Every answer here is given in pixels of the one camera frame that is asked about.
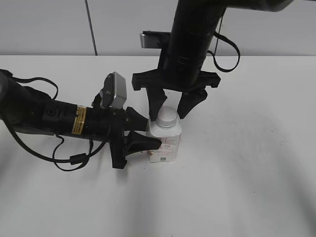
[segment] white plastic bottle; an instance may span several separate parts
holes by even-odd
[[[149,120],[147,129],[147,136],[162,141],[162,145],[158,150],[148,152],[150,162],[175,160],[181,132],[182,129],[177,111],[170,106],[162,106],[156,121]]]

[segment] yellow warning sticker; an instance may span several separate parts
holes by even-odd
[[[75,134],[75,135],[82,134],[86,113],[87,113],[87,108],[84,106],[78,105],[77,116],[75,118],[72,134]]]

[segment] gray wall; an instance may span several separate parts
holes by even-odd
[[[93,55],[84,0],[0,0],[0,54]],[[158,55],[143,30],[170,31],[177,0],[89,0],[100,55]],[[243,55],[316,55],[316,2],[279,13],[228,9],[222,34]],[[219,55],[234,55],[224,43]]]

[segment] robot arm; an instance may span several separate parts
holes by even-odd
[[[141,35],[143,48],[161,48],[158,68],[134,74],[132,80],[134,90],[147,90],[151,120],[156,120],[158,111],[167,99],[164,89],[182,92],[178,114],[183,119],[191,109],[207,98],[206,86],[218,86],[218,75],[203,72],[201,68],[216,34],[215,29],[227,7],[279,11],[292,1],[179,0],[171,33],[144,32]],[[135,132],[145,131],[148,120],[131,107],[123,109],[126,101],[125,79],[117,73],[106,77],[104,88],[95,97],[92,108],[56,101],[46,93],[21,86],[18,82],[26,81],[14,78],[6,70],[0,70],[0,119],[26,151],[41,159],[55,164],[83,166],[109,142],[113,168],[123,169],[127,155],[155,150],[161,145],[161,141]],[[125,131],[130,131],[128,136],[124,135]],[[48,158],[34,152],[21,141],[17,132],[59,137],[64,135],[102,143],[89,154],[59,160],[54,159],[54,156]]]
[[[201,71],[220,18],[227,7],[280,11],[293,0],[179,0],[171,33],[144,32],[142,47],[161,48],[156,70],[133,75],[134,90],[146,88],[150,118],[156,120],[167,99],[163,89],[182,92],[178,114],[183,119],[207,98],[206,86],[220,82]]]

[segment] white table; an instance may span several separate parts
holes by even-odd
[[[224,67],[236,58],[223,57]],[[127,106],[148,114],[132,73],[157,57],[0,56],[17,77],[46,77],[58,100],[90,106],[113,71],[126,78]],[[214,71],[208,58],[204,69]],[[0,123],[1,237],[316,236],[316,57],[243,57],[219,88],[182,121],[175,162],[145,153],[112,169],[109,147],[82,170],[64,173],[25,152]],[[33,85],[50,95],[44,82]],[[168,91],[176,106],[180,94]],[[21,135],[51,156],[55,137]],[[58,158],[86,152],[67,138]]]

